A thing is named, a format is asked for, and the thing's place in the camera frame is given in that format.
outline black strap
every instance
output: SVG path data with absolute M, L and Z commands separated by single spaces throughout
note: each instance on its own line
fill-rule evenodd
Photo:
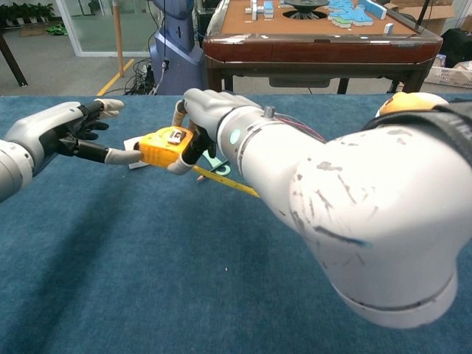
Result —
M 362 130 L 379 125 L 427 123 L 438 128 L 472 167 L 472 103 L 438 105 L 428 111 L 401 111 L 372 119 Z

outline tape measure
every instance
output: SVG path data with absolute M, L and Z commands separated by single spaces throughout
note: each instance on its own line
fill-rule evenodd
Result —
M 257 194 L 255 190 L 253 190 L 251 187 L 248 187 L 244 184 L 237 183 L 236 181 L 233 181 L 232 179 L 217 175 L 216 173 L 205 170 L 204 168 L 201 168 L 199 166 L 194 166 L 193 170 L 209 179 L 212 179 L 213 181 L 220 182 L 228 187 L 235 188 L 236 190 L 240 190 L 241 192 L 245 192 L 250 195 L 253 195 L 254 197 L 260 198 L 260 196 Z
M 192 138 L 192 131 L 183 127 L 171 126 L 143 136 L 136 148 L 139 148 L 142 152 L 142 162 L 166 168 L 179 158 Z M 193 169 L 213 181 L 259 198 L 257 192 L 251 187 L 205 170 L 197 165 Z
M 176 160 L 193 138 L 192 131 L 183 127 L 166 127 L 139 140 L 139 149 L 146 164 L 166 168 Z

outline table leg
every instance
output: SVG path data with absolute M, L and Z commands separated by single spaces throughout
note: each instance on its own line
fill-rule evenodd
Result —
M 224 77 L 224 89 L 227 91 L 234 91 L 233 89 L 233 76 L 225 76 Z
M 3 34 L 0 33 L 0 51 L 5 57 L 5 60 L 8 63 L 13 75 L 15 75 L 16 81 L 20 86 L 28 86 L 27 79 L 24 78 L 23 73 L 21 72 L 20 67 L 16 63 L 15 57 L 13 56 L 10 48 L 8 47 L 5 38 L 3 38 Z
M 428 76 L 428 70 L 417 70 L 412 72 L 405 81 L 403 92 L 419 92 L 423 81 Z
M 398 80 L 393 80 L 392 81 L 392 84 L 390 85 L 390 88 L 389 90 L 386 92 L 387 94 L 394 94 L 395 92 L 397 92 L 397 89 L 398 89 L 398 84 L 400 83 L 400 81 Z
M 346 94 L 347 85 L 349 85 L 349 79 L 342 77 L 339 79 L 338 94 Z
M 206 77 L 208 79 L 208 88 L 210 90 L 216 91 L 216 92 L 221 92 L 221 81 L 223 77 L 221 76 L 221 73 L 219 70 L 212 70 L 212 69 L 207 69 L 206 70 Z

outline blue robot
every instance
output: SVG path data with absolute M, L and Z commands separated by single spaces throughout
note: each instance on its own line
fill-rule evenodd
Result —
M 152 0 L 164 12 L 164 25 L 150 45 L 154 94 L 180 95 L 187 89 L 207 89 L 203 50 L 195 45 L 193 0 Z

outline cardboard box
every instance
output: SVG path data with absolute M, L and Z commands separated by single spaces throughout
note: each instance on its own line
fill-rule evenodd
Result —
M 397 12 L 407 13 L 413 16 L 415 19 L 418 19 L 418 17 L 420 17 L 421 10 L 423 7 L 417 6 L 402 8 L 401 6 L 399 6 L 399 8 L 400 9 Z M 452 7 L 451 5 L 433 6 L 432 8 L 428 7 L 423 18 L 422 26 L 430 30 L 431 32 L 436 33 L 437 35 L 442 35 L 445 20 L 451 17 L 454 17 L 454 7 Z
M 462 22 L 462 26 L 460 27 L 462 31 L 472 32 L 472 15 L 468 15 L 464 22 Z

